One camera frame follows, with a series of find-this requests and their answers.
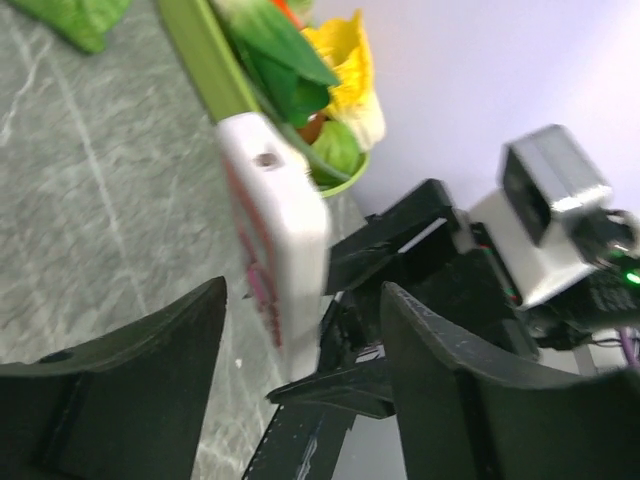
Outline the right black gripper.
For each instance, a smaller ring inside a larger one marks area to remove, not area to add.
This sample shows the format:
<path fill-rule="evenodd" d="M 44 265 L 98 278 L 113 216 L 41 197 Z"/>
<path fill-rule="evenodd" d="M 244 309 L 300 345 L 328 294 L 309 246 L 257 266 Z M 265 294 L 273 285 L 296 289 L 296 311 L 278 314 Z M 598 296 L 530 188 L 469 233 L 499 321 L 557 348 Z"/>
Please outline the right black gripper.
<path fill-rule="evenodd" d="M 426 228 L 415 245 L 403 247 Z M 460 230 L 445 183 L 430 178 L 331 247 L 327 293 L 351 295 L 353 344 L 377 341 L 381 286 L 396 281 L 437 314 L 527 360 L 538 360 L 543 351 L 573 351 L 583 372 L 638 366 L 636 260 L 596 270 L 524 309 L 486 229 L 471 226 L 475 244 L 466 252 L 454 244 Z M 366 347 L 351 365 L 288 383 L 267 399 L 281 406 L 331 406 L 372 419 L 396 414 L 382 343 Z"/>

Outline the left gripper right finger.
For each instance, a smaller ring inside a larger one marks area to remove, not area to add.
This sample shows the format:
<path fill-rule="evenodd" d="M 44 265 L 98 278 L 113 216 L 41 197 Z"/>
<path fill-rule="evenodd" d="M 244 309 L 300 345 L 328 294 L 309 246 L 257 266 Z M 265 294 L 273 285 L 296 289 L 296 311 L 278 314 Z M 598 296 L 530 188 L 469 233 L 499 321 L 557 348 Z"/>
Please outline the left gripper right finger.
<path fill-rule="evenodd" d="M 387 283 L 384 348 L 410 479 L 635 479 L 639 372 L 523 359 Z"/>

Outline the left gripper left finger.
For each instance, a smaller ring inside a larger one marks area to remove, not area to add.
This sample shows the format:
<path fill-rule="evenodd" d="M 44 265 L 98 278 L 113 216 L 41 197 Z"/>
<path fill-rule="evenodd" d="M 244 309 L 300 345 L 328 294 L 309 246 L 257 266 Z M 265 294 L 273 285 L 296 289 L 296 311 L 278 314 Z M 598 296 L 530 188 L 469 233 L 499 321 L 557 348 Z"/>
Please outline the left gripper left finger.
<path fill-rule="evenodd" d="M 227 307 L 223 278 L 32 364 L 1 368 L 5 479 L 187 479 Z"/>

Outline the white remote control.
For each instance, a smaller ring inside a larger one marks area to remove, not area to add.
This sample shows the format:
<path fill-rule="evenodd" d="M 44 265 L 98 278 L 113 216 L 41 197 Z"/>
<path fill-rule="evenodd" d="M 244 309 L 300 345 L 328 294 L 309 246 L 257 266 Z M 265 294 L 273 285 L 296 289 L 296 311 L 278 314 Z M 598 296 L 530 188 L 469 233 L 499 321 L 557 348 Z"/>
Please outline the white remote control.
<path fill-rule="evenodd" d="M 320 303 L 332 223 L 302 156 L 262 114 L 222 120 L 216 138 L 226 173 L 249 294 L 283 377 L 316 370 Z"/>

